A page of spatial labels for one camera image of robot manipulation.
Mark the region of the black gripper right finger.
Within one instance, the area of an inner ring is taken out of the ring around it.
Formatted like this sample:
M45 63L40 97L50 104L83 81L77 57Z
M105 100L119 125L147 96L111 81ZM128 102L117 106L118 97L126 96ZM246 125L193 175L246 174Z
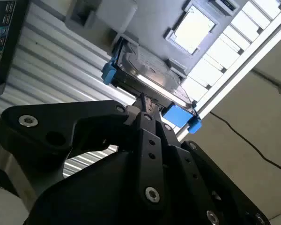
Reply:
M180 143L147 99L162 143L172 225L268 225L262 211L194 142Z

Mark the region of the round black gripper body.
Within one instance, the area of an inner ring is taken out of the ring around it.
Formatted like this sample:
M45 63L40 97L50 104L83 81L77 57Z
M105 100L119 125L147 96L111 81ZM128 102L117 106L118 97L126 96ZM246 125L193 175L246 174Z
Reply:
M46 190L29 225L208 225L196 173L160 150L117 152Z

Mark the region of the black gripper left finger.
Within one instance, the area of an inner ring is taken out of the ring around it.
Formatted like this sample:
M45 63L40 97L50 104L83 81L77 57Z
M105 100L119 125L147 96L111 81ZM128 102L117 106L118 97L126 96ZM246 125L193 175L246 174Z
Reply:
M160 150L156 120L114 100L6 109L0 170L27 208L50 187L117 152Z

